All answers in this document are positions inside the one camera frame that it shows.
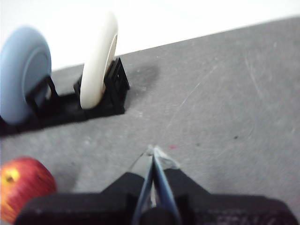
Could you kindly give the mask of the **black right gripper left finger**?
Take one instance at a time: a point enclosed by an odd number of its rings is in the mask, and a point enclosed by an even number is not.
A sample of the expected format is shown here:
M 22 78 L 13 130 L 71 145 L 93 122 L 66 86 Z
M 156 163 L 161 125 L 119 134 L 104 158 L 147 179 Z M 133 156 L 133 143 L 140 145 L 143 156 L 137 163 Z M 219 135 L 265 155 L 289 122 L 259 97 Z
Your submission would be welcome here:
M 35 197 L 21 209 L 16 225 L 132 225 L 138 222 L 151 184 L 149 146 L 101 192 L 56 193 Z

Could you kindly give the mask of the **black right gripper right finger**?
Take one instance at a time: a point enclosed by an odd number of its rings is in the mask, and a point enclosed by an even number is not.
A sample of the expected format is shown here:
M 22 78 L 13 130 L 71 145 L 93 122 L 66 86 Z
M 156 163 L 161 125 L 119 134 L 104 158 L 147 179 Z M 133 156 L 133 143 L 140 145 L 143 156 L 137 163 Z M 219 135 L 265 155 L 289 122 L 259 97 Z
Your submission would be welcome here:
M 159 146 L 153 148 L 163 202 L 183 225 L 296 225 L 281 200 L 262 195 L 214 194 L 186 175 Z

